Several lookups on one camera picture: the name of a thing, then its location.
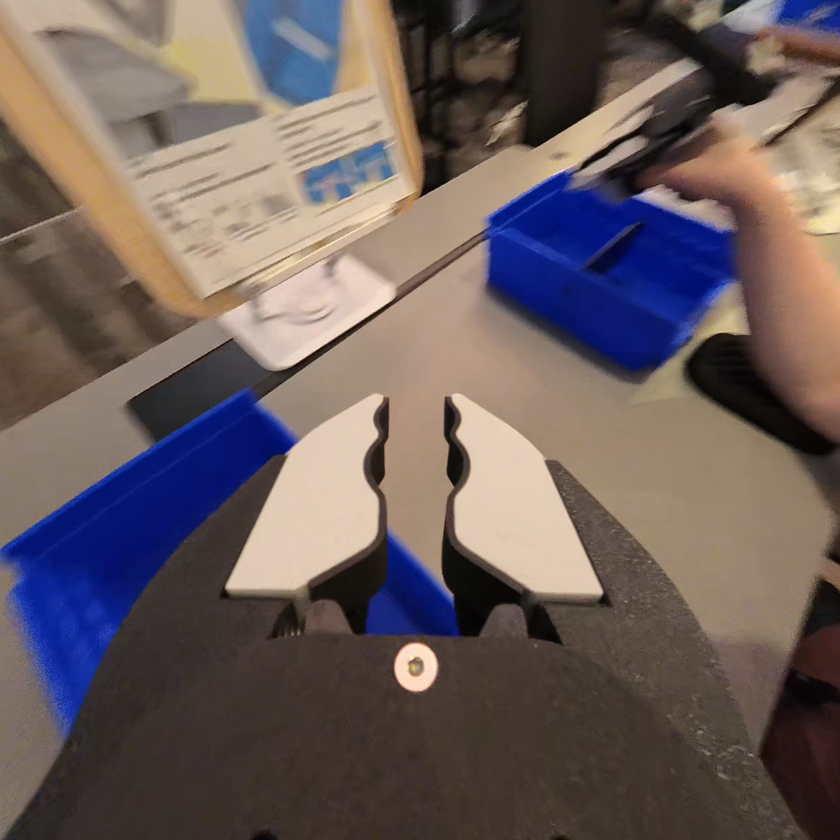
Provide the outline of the black bin divider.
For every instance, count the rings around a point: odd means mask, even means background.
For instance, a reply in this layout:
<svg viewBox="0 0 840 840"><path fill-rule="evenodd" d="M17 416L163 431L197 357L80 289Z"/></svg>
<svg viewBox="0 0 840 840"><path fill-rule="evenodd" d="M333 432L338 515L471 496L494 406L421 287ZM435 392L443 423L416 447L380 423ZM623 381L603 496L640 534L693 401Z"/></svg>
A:
<svg viewBox="0 0 840 840"><path fill-rule="evenodd" d="M620 261L631 244L644 231L646 223L643 220L625 226L610 238L588 258L581 267L582 271L604 275Z"/></svg>

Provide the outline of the person's right hand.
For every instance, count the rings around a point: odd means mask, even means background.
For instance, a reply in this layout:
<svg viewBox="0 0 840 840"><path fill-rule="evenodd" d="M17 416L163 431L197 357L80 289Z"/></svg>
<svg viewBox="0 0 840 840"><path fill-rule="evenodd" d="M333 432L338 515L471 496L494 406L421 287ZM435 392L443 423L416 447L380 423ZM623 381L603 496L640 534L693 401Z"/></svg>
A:
<svg viewBox="0 0 840 840"><path fill-rule="evenodd" d="M734 209L749 195L753 155L737 134L712 125L646 168L635 184L662 186L689 202L715 201Z"/></svg>

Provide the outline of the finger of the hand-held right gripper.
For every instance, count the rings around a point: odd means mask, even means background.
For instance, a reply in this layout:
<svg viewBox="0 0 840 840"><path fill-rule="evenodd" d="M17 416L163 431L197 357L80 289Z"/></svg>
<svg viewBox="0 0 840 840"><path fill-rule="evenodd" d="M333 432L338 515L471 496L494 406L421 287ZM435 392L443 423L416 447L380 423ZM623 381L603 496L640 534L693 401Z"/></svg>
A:
<svg viewBox="0 0 840 840"><path fill-rule="evenodd" d="M596 188L611 193L640 193L642 174L661 155L663 134L635 129L623 134L585 158L571 176L571 190Z"/></svg>

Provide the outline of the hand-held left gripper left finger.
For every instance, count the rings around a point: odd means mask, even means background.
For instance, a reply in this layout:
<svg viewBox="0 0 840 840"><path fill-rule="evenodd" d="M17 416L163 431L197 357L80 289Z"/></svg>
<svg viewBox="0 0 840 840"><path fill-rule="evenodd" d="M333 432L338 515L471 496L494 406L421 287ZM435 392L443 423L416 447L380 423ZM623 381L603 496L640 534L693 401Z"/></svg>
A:
<svg viewBox="0 0 840 840"><path fill-rule="evenodd" d="M381 483L389 399L371 394L313 428L287 452L224 585L231 599L276 599L306 620L336 602L364 634L387 575Z"/></svg>

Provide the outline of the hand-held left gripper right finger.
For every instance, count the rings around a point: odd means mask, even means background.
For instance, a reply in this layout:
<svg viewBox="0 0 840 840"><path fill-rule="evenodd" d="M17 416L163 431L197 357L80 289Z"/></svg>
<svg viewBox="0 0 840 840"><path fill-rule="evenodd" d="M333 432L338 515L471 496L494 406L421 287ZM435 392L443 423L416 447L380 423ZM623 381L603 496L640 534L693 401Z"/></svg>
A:
<svg viewBox="0 0 840 840"><path fill-rule="evenodd" d="M480 634L498 606L521 609L533 636L555 636L549 606L596 606L604 587L547 459L469 399L444 401L448 445L443 576L458 632Z"/></svg>

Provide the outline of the wooden framed instruction sign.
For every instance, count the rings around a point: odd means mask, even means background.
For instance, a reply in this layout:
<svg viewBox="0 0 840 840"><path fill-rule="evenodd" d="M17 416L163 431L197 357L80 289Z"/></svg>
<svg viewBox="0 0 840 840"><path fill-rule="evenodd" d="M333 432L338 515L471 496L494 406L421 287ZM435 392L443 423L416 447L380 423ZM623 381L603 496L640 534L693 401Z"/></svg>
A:
<svg viewBox="0 0 840 840"><path fill-rule="evenodd" d="M235 308L406 210L390 2L5 1L2 117L152 297Z"/></svg>

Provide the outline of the blue plastic parts bin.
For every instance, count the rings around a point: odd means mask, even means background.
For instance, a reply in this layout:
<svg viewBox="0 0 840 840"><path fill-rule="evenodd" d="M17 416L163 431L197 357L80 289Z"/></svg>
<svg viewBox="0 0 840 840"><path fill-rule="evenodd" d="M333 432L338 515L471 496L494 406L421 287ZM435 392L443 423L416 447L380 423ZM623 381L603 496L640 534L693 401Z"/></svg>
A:
<svg viewBox="0 0 840 840"><path fill-rule="evenodd" d="M241 392L91 486L2 548L9 601L64 731L112 638L174 552L298 440ZM452 595L387 534L373 635L456 636Z"/></svg>
<svg viewBox="0 0 840 840"><path fill-rule="evenodd" d="M488 219L489 288L629 371L660 366L734 281L733 232L552 175ZM604 275L582 271L625 226L646 227Z"/></svg>

